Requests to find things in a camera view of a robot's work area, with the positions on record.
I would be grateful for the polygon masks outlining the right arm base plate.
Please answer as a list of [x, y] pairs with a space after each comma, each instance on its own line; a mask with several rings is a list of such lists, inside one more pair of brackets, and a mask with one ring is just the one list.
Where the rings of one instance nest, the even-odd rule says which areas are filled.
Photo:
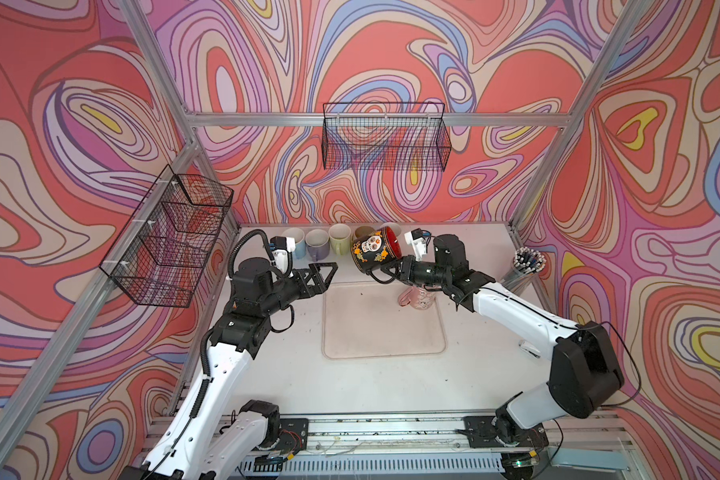
[[549, 446], [546, 430], [541, 424], [530, 429], [514, 425], [508, 417], [466, 416], [458, 434], [467, 438], [471, 448], [530, 448]]

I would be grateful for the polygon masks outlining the cream speckled round mug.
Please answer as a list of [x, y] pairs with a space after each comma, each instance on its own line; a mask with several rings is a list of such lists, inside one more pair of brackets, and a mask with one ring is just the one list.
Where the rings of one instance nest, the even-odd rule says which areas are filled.
[[362, 225], [355, 229], [354, 231], [354, 239], [360, 239], [367, 237], [375, 232], [375, 229], [369, 225]]

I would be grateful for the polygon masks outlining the metal cup of pens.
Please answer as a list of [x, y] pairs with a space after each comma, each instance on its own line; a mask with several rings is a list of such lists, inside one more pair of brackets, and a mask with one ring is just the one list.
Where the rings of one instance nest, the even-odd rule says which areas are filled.
[[511, 267], [500, 280], [500, 284], [510, 292], [520, 295], [533, 277], [545, 269], [546, 263], [541, 251], [521, 247], [515, 251]]

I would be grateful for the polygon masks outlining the white ceramic mug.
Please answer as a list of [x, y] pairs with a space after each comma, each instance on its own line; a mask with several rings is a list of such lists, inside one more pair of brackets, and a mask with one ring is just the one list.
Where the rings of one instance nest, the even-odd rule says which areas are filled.
[[402, 235], [402, 226], [395, 222], [387, 222], [384, 224], [384, 227], [389, 228], [396, 237], [400, 238]]

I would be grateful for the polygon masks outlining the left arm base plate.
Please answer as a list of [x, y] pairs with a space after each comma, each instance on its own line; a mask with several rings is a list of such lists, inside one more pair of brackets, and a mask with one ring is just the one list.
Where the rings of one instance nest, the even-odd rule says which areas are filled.
[[307, 418], [282, 419], [278, 438], [265, 447], [261, 447], [261, 450], [273, 452], [276, 456], [297, 454], [307, 448], [308, 433], [309, 420]]

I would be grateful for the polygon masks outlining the small white stapler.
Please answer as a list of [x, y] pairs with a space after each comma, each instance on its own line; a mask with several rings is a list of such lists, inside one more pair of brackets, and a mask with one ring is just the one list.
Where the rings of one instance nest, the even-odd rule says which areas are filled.
[[542, 359], [540, 351], [526, 340], [522, 340], [519, 342], [519, 348], [535, 359]]

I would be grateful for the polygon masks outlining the purple ceramic mug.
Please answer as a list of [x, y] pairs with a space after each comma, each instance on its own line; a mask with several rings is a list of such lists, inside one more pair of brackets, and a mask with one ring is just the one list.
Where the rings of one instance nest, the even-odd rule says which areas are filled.
[[330, 254], [330, 236], [324, 229], [312, 229], [305, 235], [307, 253], [313, 262], [321, 262]]

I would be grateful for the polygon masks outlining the light green ceramic mug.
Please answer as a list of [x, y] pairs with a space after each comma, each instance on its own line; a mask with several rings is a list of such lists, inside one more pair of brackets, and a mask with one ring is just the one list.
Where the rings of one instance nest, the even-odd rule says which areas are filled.
[[332, 225], [329, 230], [329, 241], [332, 251], [338, 256], [347, 255], [352, 245], [352, 229], [344, 223]]

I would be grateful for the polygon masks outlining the black patterned mug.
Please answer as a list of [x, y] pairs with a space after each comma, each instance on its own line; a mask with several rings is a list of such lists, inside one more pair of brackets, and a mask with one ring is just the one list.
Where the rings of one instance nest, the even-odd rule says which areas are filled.
[[357, 269], [367, 276], [370, 271], [382, 266], [399, 266], [403, 257], [397, 237], [387, 227], [355, 240], [350, 254]]

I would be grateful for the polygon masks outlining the light blue ceramic mug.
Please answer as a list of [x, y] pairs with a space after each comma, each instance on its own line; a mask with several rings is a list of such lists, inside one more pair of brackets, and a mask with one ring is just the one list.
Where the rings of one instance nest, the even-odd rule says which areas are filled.
[[305, 232], [301, 228], [288, 228], [283, 232], [283, 236], [291, 238], [294, 241], [294, 251], [292, 253], [295, 260], [303, 259], [306, 255]]

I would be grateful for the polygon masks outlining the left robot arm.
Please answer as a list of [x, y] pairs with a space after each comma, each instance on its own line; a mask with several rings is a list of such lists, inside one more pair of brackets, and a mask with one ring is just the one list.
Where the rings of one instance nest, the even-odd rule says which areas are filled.
[[243, 235], [227, 265], [230, 297], [222, 316], [202, 336], [188, 396], [172, 423], [138, 467], [123, 479], [227, 479], [253, 450], [275, 446], [281, 435], [277, 405], [250, 400], [227, 429], [223, 409], [264, 341], [275, 332], [273, 314], [295, 312], [298, 300], [325, 293], [338, 272], [334, 262], [294, 265], [295, 241], [262, 229]]

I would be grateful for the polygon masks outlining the beige rectangular tray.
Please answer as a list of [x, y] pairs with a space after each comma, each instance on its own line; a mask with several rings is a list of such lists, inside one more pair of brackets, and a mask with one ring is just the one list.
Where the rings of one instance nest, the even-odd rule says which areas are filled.
[[330, 360], [440, 354], [447, 342], [436, 302], [424, 310], [398, 297], [405, 287], [341, 283], [323, 298], [322, 353]]

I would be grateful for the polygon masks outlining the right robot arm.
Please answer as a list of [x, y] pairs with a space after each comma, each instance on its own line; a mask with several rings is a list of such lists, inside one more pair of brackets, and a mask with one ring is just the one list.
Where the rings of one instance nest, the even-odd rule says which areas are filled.
[[496, 410], [493, 429], [505, 444], [546, 421], [566, 415], [586, 419], [624, 385], [609, 334], [597, 322], [578, 325], [554, 315], [469, 267], [418, 261], [408, 255], [379, 270], [393, 281], [438, 290], [458, 308], [498, 322], [550, 362], [546, 381]]

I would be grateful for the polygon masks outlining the pink ceramic mug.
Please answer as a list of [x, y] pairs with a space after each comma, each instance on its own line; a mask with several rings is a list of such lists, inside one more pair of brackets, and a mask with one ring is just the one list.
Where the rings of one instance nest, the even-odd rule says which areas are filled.
[[400, 307], [428, 310], [435, 304], [435, 292], [417, 286], [409, 286], [398, 296], [397, 301]]

